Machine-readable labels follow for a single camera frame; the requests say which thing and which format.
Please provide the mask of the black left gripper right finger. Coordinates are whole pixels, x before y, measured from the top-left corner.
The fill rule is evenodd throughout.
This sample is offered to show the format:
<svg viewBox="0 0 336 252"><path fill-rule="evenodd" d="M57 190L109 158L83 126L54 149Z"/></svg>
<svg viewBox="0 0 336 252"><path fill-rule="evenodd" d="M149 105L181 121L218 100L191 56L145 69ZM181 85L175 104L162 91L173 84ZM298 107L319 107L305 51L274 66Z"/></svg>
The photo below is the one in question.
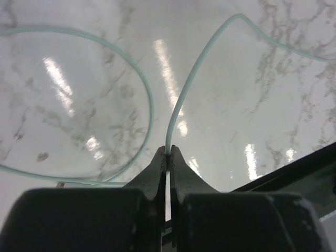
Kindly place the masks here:
<svg viewBox="0 0 336 252"><path fill-rule="evenodd" d="M172 245L177 251L330 251L313 205L289 186L331 166L329 146L228 193L200 178L172 146Z"/></svg>

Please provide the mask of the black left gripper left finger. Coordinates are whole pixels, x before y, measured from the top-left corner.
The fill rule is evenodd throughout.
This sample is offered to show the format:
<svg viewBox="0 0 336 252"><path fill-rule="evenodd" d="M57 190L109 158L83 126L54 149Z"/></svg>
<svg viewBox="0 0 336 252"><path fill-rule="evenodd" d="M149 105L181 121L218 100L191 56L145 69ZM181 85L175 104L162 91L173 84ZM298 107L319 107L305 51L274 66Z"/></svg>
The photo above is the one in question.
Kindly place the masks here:
<svg viewBox="0 0 336 252"><path fill-rule="evenodd" d="M121 188L24 192L5 222L6 251L161 251L165 147Z"/></svg>

